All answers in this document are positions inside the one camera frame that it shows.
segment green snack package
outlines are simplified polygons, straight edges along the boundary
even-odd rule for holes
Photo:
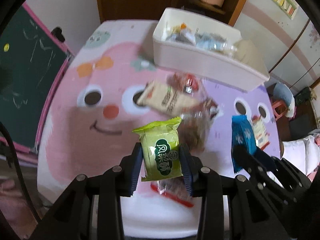
[[[141,181],[182,176],[177,132],[180,123],[181,118],[175,117],[163,122],[151,122],[132,131],[140,135],[142,144],[146,177],[142,177]]]

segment black pupil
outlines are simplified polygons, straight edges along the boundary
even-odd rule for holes
[[[144,107],[144,106],[141,106],[141,105],[138,105],[138,104],[137,104],[137,101],[138,101],[139,97],[141,97],[142,93],[143,93],[143,91],[137,92],[137,93],[135,93],[135,95],[134,95],[133,98],[132,98],[132,101],[133,101],[137,106],[140,106],[140,107]]]
[[[90,92],[89,94],[87,94],[85,96],[84,102],[88,106],[94,106],[95,104],[97,104],[100,101],[100,99],[101,99],[100,92],[94,91],[94,92]]]
[[[247,113],[244,105],[242,103],[240,103],[240,102],[236,102],[236,109],[238,110],[238,112],[240,114],[246,114]]]
[[[261,116],[263,117],[263,118],[265,118],[266,116],[267,116],[267,113],[266,113],[266,111],[263,109],[263,107],[262,106],[259,106],[259,113],[261,114]]]

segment orange plastic stool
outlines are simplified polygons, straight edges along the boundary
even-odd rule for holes
[[[280,117],[282,117],[283,115],[285,115],[287,113],[288,108],[283,100],[277,100],[272,103],[272,110],[273,110],[273,114],[275,115],[276,120],[278,120]]]

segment yellow magnet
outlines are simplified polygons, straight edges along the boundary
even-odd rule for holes
[[[10,47],[10,45],[9,45],[9,43],[7,43],[7,44],[4,46],[3,51],[4,51],[4,52],[7,52],[7,51],[9,50],[9,47]]]

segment cartoon smile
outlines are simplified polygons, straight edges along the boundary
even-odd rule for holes
[[[98,121],[96,120],[90,126],[90,130],[95,129],[97,132],[103,133],[103,134],[106,134],[106,135],[122,135],[122,131],[109,131],[109,130],[100,129],[99,127],[97,127],[97,123],[98,123]]]

